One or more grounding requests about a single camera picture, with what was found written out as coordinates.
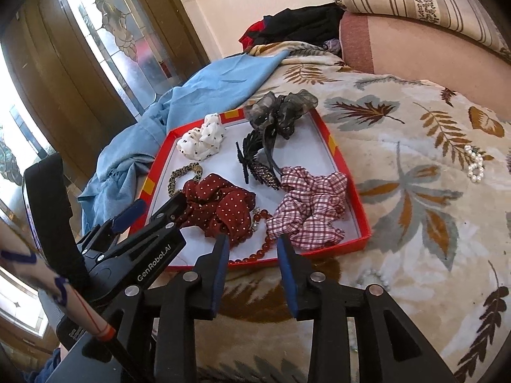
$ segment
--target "leopard print hair tie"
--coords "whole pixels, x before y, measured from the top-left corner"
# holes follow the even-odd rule
[[[195,172],[195,176],[193,177],[193,181],[198,183],[200,179],[202,178],[202,167],[199,163],[191,163],[188,165],[185,165],[184,167],[181,167],[180,169],[172,171],[169,178],[169,185],[168,185],[168,192],[169,197],[173,197],[176,193],[181,193],[183,190],[178,189],[176,190],[176,180],[180,177],[183,177],[185,174],[189,173],[190,171]]]

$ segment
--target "red clothing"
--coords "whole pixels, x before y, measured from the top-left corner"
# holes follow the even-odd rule
[[[187,209],[176,221],[180,228],[198,226],[206,237],[225,233],[231,248],[251,234],[250,212],[256,194],[237,187],[218,174],[210,174],[200,183],[188,180],[183,187]]]
[[[243,50],[245,50],[249,46],[252,46],[252,43],[254,43],[254,39],[247,36],[247,33],[248,32],[260,32],[260,31],[264,30],[264,28],[265,28],[264,20],[261,20],[261,21],[258,21],[257,23],[252,24],[246,30],[244,35],[242,35],[242,37],[240,37],[240,39],[238,40],[242,44]]]

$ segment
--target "blue gripper pad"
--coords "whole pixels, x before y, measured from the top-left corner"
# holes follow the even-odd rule
[[[225,285],[225,276],[227,275],[227,263],[229,262],[229,237],[225,236],[222,247],[222,253],[218,263],[218,270],[213,282],[213,300],[211,302],[211,309],[213,310],[213,317],[215,318],[220,306],[220,299],[222,298],[223,289]]]
[[[142,199],[137,199],[133,204],[124,209],[119,215],[113,219],[112,232],[114,234],[124,232],[135,221],[144,214],[146,211],[146,202]]]
[[[298,316],[298,301],[296,299],[298,287],[291,271],[289,264],[289,257],[286,252],[284,240],[280,237],[277,241],[277,257],[280,266],[280,274],[282,275],[282,283],[284,284],[284,292],[286,293],[286,300],[288,308],[294,318]]]

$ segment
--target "red polka dot scrunchie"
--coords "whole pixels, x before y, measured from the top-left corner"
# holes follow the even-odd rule
[[[256,205],[255,193],[218,174],[210,174],[199,183],[188,180],[183,193],[187,208],[176,221],[180,228],[198,226],[206,237],[227,234],[231,248],[252,235],[250,212]]]
[[[270,239],[287,233],[293,245],[305,250],[344,239],[344,231],[334,228],[332,222],[346,210],[345,174],[311,176],[303,167],[283,167],[280,185],[287,194],[266,221]]]

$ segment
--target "pink plaid scrunchie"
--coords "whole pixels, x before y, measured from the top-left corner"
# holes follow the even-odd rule
[[[266,221],[269,237],[287,233],[291,243],[304,250],[338,244],[344,231],[332,222],[346,210],[347,182],[341,172],[311,176],[303,167],[283,167],[280,185],[287,194]]]

